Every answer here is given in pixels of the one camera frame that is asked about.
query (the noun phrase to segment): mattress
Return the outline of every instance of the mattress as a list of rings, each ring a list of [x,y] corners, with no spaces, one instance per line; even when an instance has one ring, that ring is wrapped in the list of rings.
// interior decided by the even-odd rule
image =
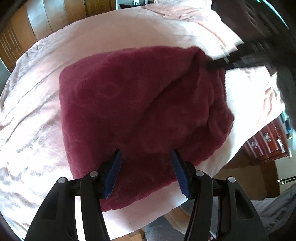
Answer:
[[[162,45],[198,46],[214,58],[240,42],[212,10],[150,4],[77,21],[35,43],[18,60],[0,96],[0,211],[12,230],[24,238],[57,179],[73,179],[59,103],[59,74],[66,66],[96,53]],[[232,131],[197,167],[210,176],[284,109],[276,76],[271,78],[265,67],[227,71],[226,94],[235,116]],[[175,182],[125,208],[104,212],[110,238],[147,225],[185,200]],[[79,208],[77,198],[77,230],[83,240]]]

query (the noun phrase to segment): bed sheet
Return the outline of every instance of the bed sheet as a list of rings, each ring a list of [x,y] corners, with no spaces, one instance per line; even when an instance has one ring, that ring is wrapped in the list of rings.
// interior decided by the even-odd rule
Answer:
[[[75,22],[35,43],[18,60],[0,96],[0,210],[19,237],[25,237],[56,180],[73,178],[59,103],[59,74],[66,66],[100,52],[161,45],[198,46],[217,57],[241,41],[212,10],[150,7]],[[223,146],[197,167],[210,176],[284,109],[275,79],[265,67],[227,71],[226,94],[235,116],[232,131]],[[185,200],[175,182],[125,208],[103,213],[110,238],[145,226]],[[78,198],[76,209],[78,236],[83,240]]]

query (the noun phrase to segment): maroon fleece fabric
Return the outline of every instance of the maroon fleece fabric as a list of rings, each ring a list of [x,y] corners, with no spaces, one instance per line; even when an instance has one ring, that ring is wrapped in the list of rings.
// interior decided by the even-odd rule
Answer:
[[[74,178],[120,149],[123,164],[102,210],[120,209],[176,180],[170,155],[195,166],[228,136],[225,71],[208,72],[197,47],[99,53],[60,74],[62,131]]]

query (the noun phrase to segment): blue object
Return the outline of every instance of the blue object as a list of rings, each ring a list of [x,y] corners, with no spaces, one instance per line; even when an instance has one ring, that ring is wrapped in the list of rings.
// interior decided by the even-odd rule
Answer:
[[[114,161],[110,167],[110,170],[105,178],[105,187],[103,191],[103,195],[105,199],[107,199],[108,196],[112,194],[115,182],[118,177],[119,170],[121,168],[121,164],[122,164],[121,152],[118,151],[114,157]]]
[[[182,194],[184,194],[186,198],[189,198],[189,178],[183,167],[184,162],[180,158],[181,157],[176,152],[176,150],[172,151],[172,165],[179,183],[179,187],[181,189]]]

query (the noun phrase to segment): red blanket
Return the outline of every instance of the red blanket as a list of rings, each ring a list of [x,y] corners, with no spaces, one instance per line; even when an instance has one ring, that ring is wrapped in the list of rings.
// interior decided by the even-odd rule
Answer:
[[[208,72],[197,47],[99,53],[65,68],[60,102],[65,149],[81,178],[120,149],[123,164],[103,211],[119,209],[176,180],[179,149],[195,166],[228,136],[225,71]]]

